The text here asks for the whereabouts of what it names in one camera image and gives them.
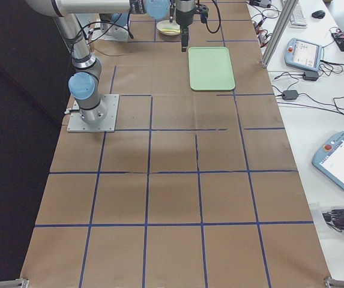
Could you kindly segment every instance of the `keyboard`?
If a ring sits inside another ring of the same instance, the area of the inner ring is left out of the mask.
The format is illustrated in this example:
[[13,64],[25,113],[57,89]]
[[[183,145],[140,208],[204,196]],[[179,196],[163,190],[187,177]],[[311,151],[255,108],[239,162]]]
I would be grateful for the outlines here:
[[[281,0],[281,4],[284,7],[286,0]],[[303,10],[301,9],[301,4],[297,2],[296,7],[294,8],[290,23],[292,28],[300,28],[305,29],[307,28],[308,23],[306,22],[306,19],[303,14]]]

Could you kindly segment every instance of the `white desk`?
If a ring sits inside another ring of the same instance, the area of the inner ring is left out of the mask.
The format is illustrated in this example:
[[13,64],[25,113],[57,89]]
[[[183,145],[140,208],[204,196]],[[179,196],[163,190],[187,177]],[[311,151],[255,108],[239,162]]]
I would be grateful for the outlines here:
[[[280,1],[272,2],[278,9],[282,9]],[[308,27],[295,29],[288,25],[268,65],[271,83],[281,91],[295,80],[290,77],[281,77],[277,80],[274,78],[283,71],[298,71],[286,66],[284,62],[286,45],[291,38],[300,38],[323,46],[333,40],[329,29],[336,26],[336,23],[325,4],[321,0],[300,0],[300,3]],[[312,18],[311,13],[316,10],[324,10],[325,17],[321,20]],[[257,13],[252,7],[249,7],[249,11],[251,15]],[[273,32],[276,22],[277,19],[267,19],[262,27]],[[344,52],[341,52],[335,43],[324,50],[325,60],[344,63]],[[317,82],[300,79],[298,84],[290,89],[307,93],[318,101],[332,103],[334,97],[344,96],[344,73],[332,74],[330,77],[322,76]],[[276,95],[280,94],[277,90],[274,91]],[[306,96],[299,96],[294,103],[322,107]],[[329,228],[321,214],[321,211],[344,208],[344,191],[312,166],[312,157],[316,150],[334,133],[344,131],[344,116],[283,104],[279,104],[279,108],[331,276],[337,280],[344,280],[344,232],[338,233]]]

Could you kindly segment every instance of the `green cutting board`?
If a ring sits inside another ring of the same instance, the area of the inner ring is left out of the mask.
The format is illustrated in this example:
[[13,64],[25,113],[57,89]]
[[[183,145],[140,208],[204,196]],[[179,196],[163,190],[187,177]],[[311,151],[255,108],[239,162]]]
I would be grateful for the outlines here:
[[189,48],[190,87],[196,91],[230,91],[236,87],[226,47]]

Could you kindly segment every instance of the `tablet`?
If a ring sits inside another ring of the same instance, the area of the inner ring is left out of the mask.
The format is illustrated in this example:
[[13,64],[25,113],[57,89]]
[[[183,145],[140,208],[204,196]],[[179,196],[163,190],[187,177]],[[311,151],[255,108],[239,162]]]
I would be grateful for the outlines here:
[[322,46],[308,41],[292,38],[285,52],[285,63],[288,66],[310,71],[318,71]]
[[344,131],[333,135],[317,150],[312,164],[344,190]]

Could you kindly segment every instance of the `black mouse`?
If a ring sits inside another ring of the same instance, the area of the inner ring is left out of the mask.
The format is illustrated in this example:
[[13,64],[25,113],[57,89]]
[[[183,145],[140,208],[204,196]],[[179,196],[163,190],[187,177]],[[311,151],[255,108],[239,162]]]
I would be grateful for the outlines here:
[[313,18],[322,19],[322,18],[324,18],[324,16],[325,16],[324,10],[318,10],[318,11],[312,13]]

